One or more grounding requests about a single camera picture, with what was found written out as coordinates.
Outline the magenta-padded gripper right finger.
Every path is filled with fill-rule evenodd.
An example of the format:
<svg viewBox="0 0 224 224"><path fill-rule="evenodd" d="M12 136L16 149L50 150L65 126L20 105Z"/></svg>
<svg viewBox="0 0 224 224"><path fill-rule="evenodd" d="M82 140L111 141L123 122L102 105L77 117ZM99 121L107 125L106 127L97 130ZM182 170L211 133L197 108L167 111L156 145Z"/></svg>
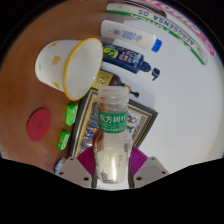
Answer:
<svg viewBox="0 0 224 224"><path fill-rule="evenodd" d="M148 185L168 174L156 157L147 157L139 149L132 148L128 170L128 184L131 189Z"/></svg>

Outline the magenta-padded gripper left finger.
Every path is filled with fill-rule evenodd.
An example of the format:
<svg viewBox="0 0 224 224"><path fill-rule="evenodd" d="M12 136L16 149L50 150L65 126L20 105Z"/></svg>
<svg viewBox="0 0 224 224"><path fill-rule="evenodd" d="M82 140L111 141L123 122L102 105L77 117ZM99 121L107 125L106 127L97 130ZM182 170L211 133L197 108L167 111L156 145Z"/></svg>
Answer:
<svg viewBox="0 0 224 224"><path fill-rule="evenodd" d="M56 175L81 187L95 189L97 176L93 149L89 147L78 157L69 157L57 164Z"/></svg>

